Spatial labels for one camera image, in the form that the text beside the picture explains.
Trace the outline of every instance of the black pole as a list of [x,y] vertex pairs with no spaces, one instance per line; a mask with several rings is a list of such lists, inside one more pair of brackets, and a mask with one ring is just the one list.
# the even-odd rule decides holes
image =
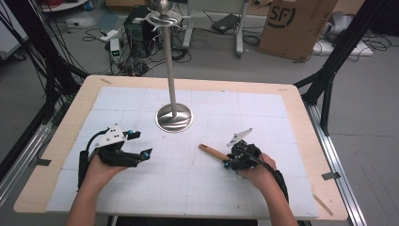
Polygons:
[[321,125],[326,136],[328,136],[328,111],[335,75],[361,41],[368,28],[373,24],[381,9],[388,5],[390,1],[365,0],[323,67],[317,73],[294,84],[297,88],[301,88],[311,83],[307,92],[302,94],[303,101],[309,105],[316,105],[317,100],[324,92],[325,98],[323,100]]

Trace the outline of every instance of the black cable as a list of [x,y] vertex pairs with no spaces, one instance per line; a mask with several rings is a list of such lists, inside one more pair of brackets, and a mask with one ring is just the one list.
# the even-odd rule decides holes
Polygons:
[[91,29],[85,31],[85,33],[87,34],[87,36],[83,37],[83,38],[82,38],[82,41],[94,41],[94,40],[99,40],[99,41],[101,41],[101,42],[106,42],[106,41],[100,40],[100,39],[98,39],[97,37],[95,37],[94,35],[88,33],[89,31],[93,31],[93,30],[99,30],[100,33],[103,34],[103,36],[106,36],[106,33],[102,32],[100,27],[91,28]]

